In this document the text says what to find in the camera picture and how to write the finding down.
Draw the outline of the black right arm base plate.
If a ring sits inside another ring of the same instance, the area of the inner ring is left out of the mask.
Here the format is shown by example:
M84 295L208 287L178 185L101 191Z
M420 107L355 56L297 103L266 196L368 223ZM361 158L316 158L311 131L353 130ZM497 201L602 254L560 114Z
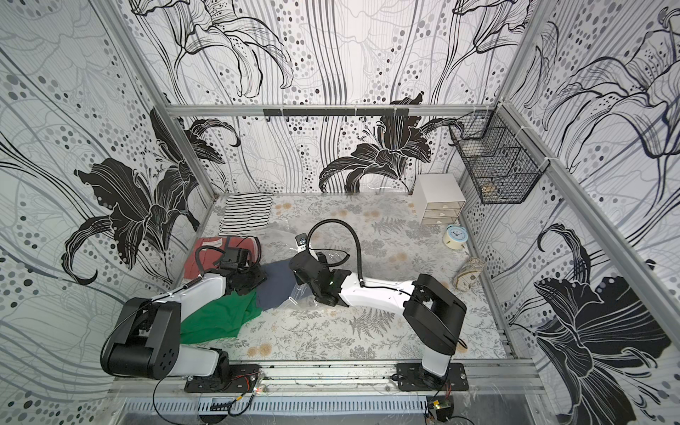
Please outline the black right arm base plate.
M469 381L462 363L450 363L444 376L427 372L421 364L398 363L391 375L400 391L468 391Z

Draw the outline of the red garment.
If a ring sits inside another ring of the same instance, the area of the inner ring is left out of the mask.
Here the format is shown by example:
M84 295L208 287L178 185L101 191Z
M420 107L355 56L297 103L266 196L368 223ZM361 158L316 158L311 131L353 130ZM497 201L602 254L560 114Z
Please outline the red garment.
M258 237L200 238L184 265L183 278L194 279L213 268L246 270L260 261L260 251Z

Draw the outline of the clear plastic vacuum bag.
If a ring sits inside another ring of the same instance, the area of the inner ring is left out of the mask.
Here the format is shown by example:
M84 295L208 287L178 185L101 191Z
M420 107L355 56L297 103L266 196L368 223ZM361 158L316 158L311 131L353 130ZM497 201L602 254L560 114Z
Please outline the clear plastic vacuum bag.
M302 233L296 236L297 251L292 257L283 260L291 260L297 253L308 251L320 262L327 264L331 270L349 270L352 274L345 280L340 293L341 298L349 305L348 307L369 307L389 313L402 314L409 306L426 306L432 301L432 295L426 288L429 278L421 274L414 281L391 282L380 279L371 279L363 274L363 258L361 242L354 228L345 221L339 219L325 219L313 226L318 230L323 225L337 224L349 230L354 241L354 252L333 248L312 248L312 232ZM279 307L306 307L321 306L314 300L314 295L307 285L298 285L292 295Z

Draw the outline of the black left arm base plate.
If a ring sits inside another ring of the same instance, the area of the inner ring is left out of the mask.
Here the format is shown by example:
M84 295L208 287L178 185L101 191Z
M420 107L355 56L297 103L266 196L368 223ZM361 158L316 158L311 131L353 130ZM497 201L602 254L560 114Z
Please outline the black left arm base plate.
M210 376L192 377L187 380L184 391L187 393L250 393L253 392L260 376L260 365L237 364L228 368L218 368Z

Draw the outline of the green knit garment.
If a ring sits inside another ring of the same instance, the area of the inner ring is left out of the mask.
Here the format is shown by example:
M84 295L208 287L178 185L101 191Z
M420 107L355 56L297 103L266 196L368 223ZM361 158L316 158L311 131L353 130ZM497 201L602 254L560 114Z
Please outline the green knit garment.
M223 338L236 338L247 322L259 317L257 292L231 293L198 309L181 325L180 343L197 345Z

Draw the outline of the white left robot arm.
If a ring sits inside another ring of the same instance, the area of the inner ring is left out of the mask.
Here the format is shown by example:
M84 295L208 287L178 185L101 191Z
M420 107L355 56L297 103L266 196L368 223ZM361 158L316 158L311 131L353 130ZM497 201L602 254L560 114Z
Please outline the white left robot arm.
M224 388L232 380L228 354L181 343L181 325L193 313L235 290L252 290L266 278L261 249L203 245L194 251L198 276L163 295L127 301L100 352L100 366L115 377L162 381L169 376Z

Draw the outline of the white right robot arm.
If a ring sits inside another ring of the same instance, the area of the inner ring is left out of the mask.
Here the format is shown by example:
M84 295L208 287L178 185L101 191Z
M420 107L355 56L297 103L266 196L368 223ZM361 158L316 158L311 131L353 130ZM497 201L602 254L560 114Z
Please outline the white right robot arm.
M360 254L352 272L310 250L297 253L289 267L297 284L309 287L319 304L369 307L402 316L425 345L421 359L424 375L442 380L448 374L467 306L433 276L419 274L414 281L402 282L367 278Z

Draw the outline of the black white striped tank top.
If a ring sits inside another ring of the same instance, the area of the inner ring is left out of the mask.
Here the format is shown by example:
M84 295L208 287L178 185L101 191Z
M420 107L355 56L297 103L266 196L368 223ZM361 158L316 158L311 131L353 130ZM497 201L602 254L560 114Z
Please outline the black white striped tank top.
M265 192L235 194L227 197L219 226L222 237L250 234L269 225L273 194Z

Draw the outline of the dark blue garment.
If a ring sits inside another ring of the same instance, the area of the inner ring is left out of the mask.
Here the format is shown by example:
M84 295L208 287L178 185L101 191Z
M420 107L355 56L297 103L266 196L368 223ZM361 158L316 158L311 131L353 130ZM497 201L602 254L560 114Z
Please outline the dark blue garment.
M290 260L279 260L263 266L266 279L257 287L256 302L262 311L278 308L292 295L297 286L290 269Z

